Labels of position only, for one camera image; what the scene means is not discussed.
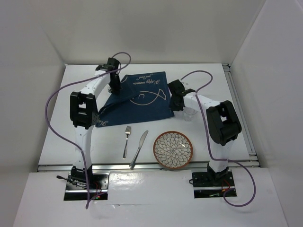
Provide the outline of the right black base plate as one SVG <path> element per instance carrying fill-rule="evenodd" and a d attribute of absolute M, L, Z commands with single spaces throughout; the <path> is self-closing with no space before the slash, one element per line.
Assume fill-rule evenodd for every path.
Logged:
<path fill-rule="evenodd" d="M 232 172 L 213 182 L 209 179 L 207 172 L 193 172 L 192 179 L 188 181 L 193 186 L 194 198 L 219 198 L 227 192 L 226 197 L 237 197 Z"/>

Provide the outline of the silver fork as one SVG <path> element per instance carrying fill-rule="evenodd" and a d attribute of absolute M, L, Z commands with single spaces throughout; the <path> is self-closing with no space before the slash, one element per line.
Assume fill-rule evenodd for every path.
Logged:
<path fill-rule="evenodd" d="M 129 136 L 131 135 L 131 126 L 130 125 L 126 127 L 125 135 L 126 135 L 126 141 L 125 141 L 125 148 L 124 148 L 124 152 L 123 152 L 123 159 L 126 159 L 126 157 L 127 157 L 128 139 L 129 139 Z"/>

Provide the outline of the clear plastic cup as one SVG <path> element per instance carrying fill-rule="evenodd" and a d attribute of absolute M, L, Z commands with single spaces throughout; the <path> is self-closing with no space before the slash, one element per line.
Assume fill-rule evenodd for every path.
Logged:
<path fill-rule="evenodd" d="M 184 107 L 183 108 L 183 118 L 185 121 L 193 120 L 194 116 L 196 115 L 197 111 L 195 109 Z"/>

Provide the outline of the front aluminium rail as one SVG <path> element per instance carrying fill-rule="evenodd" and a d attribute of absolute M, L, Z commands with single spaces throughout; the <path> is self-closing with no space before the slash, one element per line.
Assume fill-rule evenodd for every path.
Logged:
<path fill-rule="evenodd" d="M 259 161 L 256 156 L 251 156 L 253 159 L 238 161 L 240 164 L 245 167 L 260 167 Z M 193 162 L 189 163 L 185 166 L 187 169 L 194 168 L 206 168 L 208 162 Z M 164 169 L 163 166 L 157 163 L 143 163 L 136 164 L 134 170 L 158 170 Z M 66 165 L 40 165 L 37 169 L 38 172 L 62 172 L 62 171 L 70 171 L 71 166 Z M 93 171 L 111 171 L 111 170 L 130 170 L 128 164 L 116 164 L 116 165 L 93 165 Z"/>

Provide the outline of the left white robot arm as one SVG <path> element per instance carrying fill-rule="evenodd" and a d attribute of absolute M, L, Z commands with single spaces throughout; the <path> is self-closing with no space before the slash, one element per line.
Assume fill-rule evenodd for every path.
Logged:
<path fill-rule="evenodd" d="M 81 91 L 70 95 L 70 119 L 75 127 L 76 161 L 71 169 L 71 179 L 87 189 L 93 184 L 92 162 L 90 157 L 91 135 L 93 127 L 98 121 L 97 97 L 109 85 L 109 91 L 118 95 L 121 85 L 117 73 L 120 62 L 115 58 L 108 58 L 107 63 L 99 65 L 96 72 L 110 72 L 104 76 L 96 74 L 96 79 L 90 81 Z"/>

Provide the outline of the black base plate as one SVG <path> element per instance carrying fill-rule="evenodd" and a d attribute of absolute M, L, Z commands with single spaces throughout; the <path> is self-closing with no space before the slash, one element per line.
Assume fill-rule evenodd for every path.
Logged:
<path fill-rule="evenodd" d="M 94 175 L 93 181 L 89 186 L 89 198 L 96 201 L 108 199 L 108 182 L 109 173 Z M 78 180 L 72 180 L 71 175 L 68 176 L 64 192 L 64 201 L 86 201 L 87 200 L 87 185 Z"/>
<path fill-rule="evenodd" d="M 193 172 L 192 179 L 188 181 L 193 186 L 194 198 L 219 198 L 227 192 L 226 197 L 237 197 L 232 172 L 213 182 L 209 179 L 207 172 Z"/>

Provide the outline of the silver table knife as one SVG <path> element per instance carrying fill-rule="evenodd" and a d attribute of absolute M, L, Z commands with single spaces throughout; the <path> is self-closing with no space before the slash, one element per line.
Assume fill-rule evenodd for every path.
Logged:
<path fill-rule="evenodd" d="M 135 166 L 135 163 L 136 163 L 136 160 L 137 160 L 137 158 L 138 158 L 139 152 L 140 152 L 140 150 L 141 150 L 141 148 L 142 148 L 142 146 L 143 146 L 143 143 L 144 143 L 144 141 L 145 141 L 145 138 L 147 137 L 148 132 L 149 132 L 149 131 L 146 130 L 146 131 L 143 133 L 143 135 L 141 136 L 140 140 L 139 140 L 139 145 L 138 145 L 137 152 L 136 152 L 134 158 L 132 159 L 131 163 L 129 164 L 130 169 L 133 169 L 134 166 Z"/>

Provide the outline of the blue fish placemat cloth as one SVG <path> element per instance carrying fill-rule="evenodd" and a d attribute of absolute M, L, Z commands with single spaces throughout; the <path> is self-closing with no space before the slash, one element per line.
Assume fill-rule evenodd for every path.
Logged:
<path fill-rule="evenodd" d="M 174 113 L 169 103 L 166 72 L 125 75 L 120 94 L 111 94 L 100 109 L 96 127 L 172 118 Z"/>

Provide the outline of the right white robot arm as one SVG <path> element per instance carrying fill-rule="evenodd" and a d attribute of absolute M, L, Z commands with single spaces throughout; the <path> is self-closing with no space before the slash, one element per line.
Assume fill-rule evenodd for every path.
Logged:
<path fill-rule="evenodd" d="M 168 84 L 171 93 L 169 107 L 173 111 L 190 108 L 202 114 L 206 142 L 211 160 L 207 165 L 207 181 L 218 185 L 228 173 L 228 159 L 234 141 L 242 131 L 233 103 L 215 101 L 185 89 L 180 80 Z"/>

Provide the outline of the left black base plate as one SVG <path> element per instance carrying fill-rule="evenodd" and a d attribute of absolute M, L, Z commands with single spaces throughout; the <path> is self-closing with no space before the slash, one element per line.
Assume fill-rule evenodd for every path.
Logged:
<path fill-rule="evenodd" d="M 89 198 L 96 201 L 108 199 L 108 182 L 109 173 L 94 175 L 93 181 L 89 186 Z M 68 176 L 64 192 L 64 201 L 86 201 L 87 200 L 87 185 L 78 180 L 72 180 L 71 175 Z"/>

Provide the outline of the floral patterned ceramic plate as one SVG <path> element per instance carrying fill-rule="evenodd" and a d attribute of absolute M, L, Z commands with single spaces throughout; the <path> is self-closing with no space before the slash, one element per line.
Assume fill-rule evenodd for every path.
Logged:
<path fill-rule="evenodd" d="M 181 169 L 193 157 L 193 145 L 187 136 L 177 131 L 167 131 L 157 137 L 153 154 L 158 163 L 167 169 Z"/>

